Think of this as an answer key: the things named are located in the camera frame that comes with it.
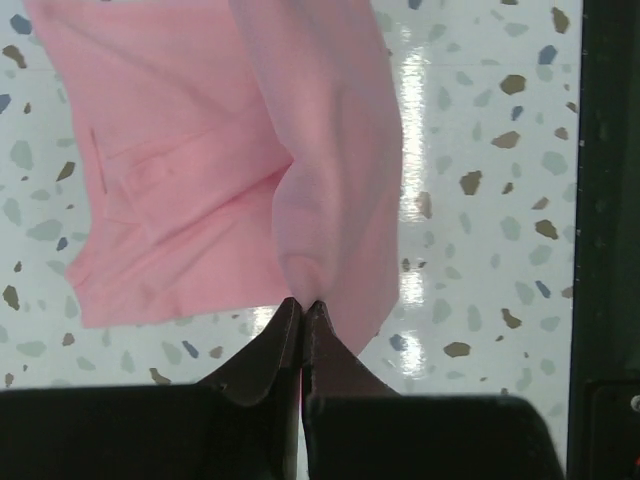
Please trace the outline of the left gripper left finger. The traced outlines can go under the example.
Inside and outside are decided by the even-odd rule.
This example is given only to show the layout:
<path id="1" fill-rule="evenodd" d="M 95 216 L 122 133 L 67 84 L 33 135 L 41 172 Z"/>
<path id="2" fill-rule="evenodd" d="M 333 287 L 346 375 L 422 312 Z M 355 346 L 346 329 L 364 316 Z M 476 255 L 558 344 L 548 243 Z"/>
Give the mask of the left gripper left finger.
<path id="1" fill-rule="evenodd" d="M 302 310 L 193 384 L 6 390 L 5 479 L 292 479 Z"/>

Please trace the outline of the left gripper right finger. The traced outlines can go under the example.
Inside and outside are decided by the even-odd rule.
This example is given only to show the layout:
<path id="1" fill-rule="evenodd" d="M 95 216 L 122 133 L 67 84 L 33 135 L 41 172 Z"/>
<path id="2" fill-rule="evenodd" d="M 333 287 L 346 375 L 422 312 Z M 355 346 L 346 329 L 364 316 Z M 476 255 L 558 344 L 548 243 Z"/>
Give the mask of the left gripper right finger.
<path id="1" fill-rule="evenodd" d="M 561 479 L 548 427 L 512 395 L 403 396 L 305 315 L 302 421 L 312 479 Z"/>

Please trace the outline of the pink t shirt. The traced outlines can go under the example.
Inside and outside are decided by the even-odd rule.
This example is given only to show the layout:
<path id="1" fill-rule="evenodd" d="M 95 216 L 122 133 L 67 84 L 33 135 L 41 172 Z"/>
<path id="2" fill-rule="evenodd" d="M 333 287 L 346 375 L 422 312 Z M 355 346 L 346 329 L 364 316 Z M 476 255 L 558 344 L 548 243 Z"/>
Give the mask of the pink t shirt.
<path id="1" fill-rule="evenodd" d="M 367 1 L 29 1 L 91 208 L 85 326 L 323 301 L 360 352 L 399 293 L 402 126 Z"/>

